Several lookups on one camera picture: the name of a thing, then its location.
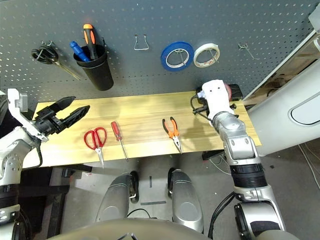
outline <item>gray pegboard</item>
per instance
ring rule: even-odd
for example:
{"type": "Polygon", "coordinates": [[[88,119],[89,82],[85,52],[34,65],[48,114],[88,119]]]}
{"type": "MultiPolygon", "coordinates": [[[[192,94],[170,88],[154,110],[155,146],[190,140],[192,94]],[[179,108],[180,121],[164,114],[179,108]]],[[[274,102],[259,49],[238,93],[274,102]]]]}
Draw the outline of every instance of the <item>gray pegboard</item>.
{"type": "Polygon", "coordinates": [[[253,90],[312,31],[308,15],[319,0],[7,0],[0,1],[0,88],[18,88],[30,103],[74,95],[78,99],[191,91],[212,79],[253,90]],[[84,45],[82,27],[91,23],[108,46],[114,86],[98,91],[73,60],[70,41],[84,45]],[[135,34],[148,51],[134,51],[135,34]],[[52,40],[61,62],[81,76],[76,80],[53,65],[34,62],[30,52],[52,40]],[[219,45],[219,62],[207,68],[192,63],[179,72],[165,70],[163,49],[185,41],[197,49],[219,45]],[[259,60],[238,43],[248,43],[259,60]]]}

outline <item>blue tape roll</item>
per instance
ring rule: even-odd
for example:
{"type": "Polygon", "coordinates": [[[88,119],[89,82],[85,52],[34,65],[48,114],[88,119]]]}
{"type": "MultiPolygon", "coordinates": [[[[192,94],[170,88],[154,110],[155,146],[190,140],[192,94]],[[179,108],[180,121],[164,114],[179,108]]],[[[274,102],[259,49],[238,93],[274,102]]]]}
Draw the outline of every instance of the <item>blue tape roll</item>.
{"type": "Polygon", "coordinates": [[[177,71],[186,69],[192,63],[194,59],[194,54],[195,54],[195,51],[189,43],[185,41],[176,41],[171,43],[169,46],[167,46],[163,50],[160,59],[164,69],[171,72],[177,72],[177,71]],[[187,52],[188,57],[184,60],[184,63],[182,62],[181,64],[178,64],[178,65],[171,65],[170,63],[168,63],[167,61],[168,56],[175,50],[184,50],[187,52]]]}

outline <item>wooden tabletop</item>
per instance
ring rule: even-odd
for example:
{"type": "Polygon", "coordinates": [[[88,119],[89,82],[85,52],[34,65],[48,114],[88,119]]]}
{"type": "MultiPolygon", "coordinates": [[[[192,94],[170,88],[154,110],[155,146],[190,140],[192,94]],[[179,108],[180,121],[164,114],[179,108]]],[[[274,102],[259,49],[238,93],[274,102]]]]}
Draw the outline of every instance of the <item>wooden tabletop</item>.
{"type": "MultiPolygon", "coordinates": [[[[178,153],[162,126],[162,119],[170,121],[171,116],[177,122],[183,153],[223,149],[219,135],[208,121],[199,115],[193,115],[190,98],[194,94],[194,91],[187,91],[75,100],[57,114],[59,119],[67,117],[73,110],[82,106],[90,105],[90,110],[79,122],[59,134],[50,135],[49,141],[42,143],[42,166],[98,162],[97,153],[89,149],[83,139],[87,131],[96,127],[104,127],[107,130],[107,142],[102,149],[104,160],[123,159],[121,145],[116,141],[111,128],[113,121],[118,123],[129,160],[178,153]]],[[[199,106],[196,99],[194,103],[195,106],[199,106]]],[[[248,135],[257,146],[261,145],[243,102],[232,103],[236,104],[235,114],[245,123],[248,135]]],[[[50,104],[52,102],[39,103],[35,112],[50,104]]],[[[26,156],[23,167],[31,167],[38,163],[39,158],[34,149],[26,156]]]]}

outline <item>orange pliers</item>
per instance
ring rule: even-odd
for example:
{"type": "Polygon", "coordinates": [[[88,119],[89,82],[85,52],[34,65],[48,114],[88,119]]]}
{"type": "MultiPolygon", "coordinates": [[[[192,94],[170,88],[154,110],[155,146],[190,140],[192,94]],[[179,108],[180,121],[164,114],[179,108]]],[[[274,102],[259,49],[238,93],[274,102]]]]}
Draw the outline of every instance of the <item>orange pliers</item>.
{"type": "Polygon", "coordinates": [[[178,138],[180,133],[178,131],[177,123],[176,123],[175,119],[172,116],[170,117],[170,120],[171,120],[171,123],[173,125],[173,131],[170,131],[165,119],[162,119],[163,129],[169,135],[169,138],[171,138],[173,140],[173,143],[176,146],[176,148],[178,149],[179,153],[182,154],[181,145],[180,145],[180,141],[179,141],[179,138],[178,138]]]}

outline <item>floor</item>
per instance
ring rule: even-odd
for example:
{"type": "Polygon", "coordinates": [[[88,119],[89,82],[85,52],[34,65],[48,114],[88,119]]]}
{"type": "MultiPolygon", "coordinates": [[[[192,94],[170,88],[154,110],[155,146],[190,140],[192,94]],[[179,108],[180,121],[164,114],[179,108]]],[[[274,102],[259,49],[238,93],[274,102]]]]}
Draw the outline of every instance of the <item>floor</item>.
{"type": "MultiPolygon", "coordinates": [[[[308,142],[308,147],[320,156],[320,140],[308,142]]],[[[320,161],[307,150],[310,160],[320,169],[320,161]]],[[[262,158],[268,183],[280,207],[287,231],[301,240],[318,239],[320,235],[320,191],[311,171],[297,146],[282,150],[262,158]]],[[[129,211],[143,207],[151,217],[162,220],[172,219],[172,201],[167,195],[167,174],[171,167],[180,168],[191,178],[204,215],[204,234],[208,234],[211,215],[220,201],[233,191],[231,176],[220,172],[209,161],[202,161],[201,152],[183,155],[162,155],[140,159],[106,161],[105,169],[100,164],[91,163],[92,173],[76,172],[70,180],[67,194],[62,233],[91,225],[95,222],[100,202],[114,178],[123,172],[136,170],[139,173],[140,200],[130,204],[129,211]],[[143,202],[165,201],[165,204],[144,205],[143,202]]],[[[228,167],[222,162],[223,170],[228,167]]],[[[215,240],[240,239],[235,223],[234,200],[218,217],[215,223],[215,240]]],[[[143,211],[132,217],[145,218],[143,211]]]]}

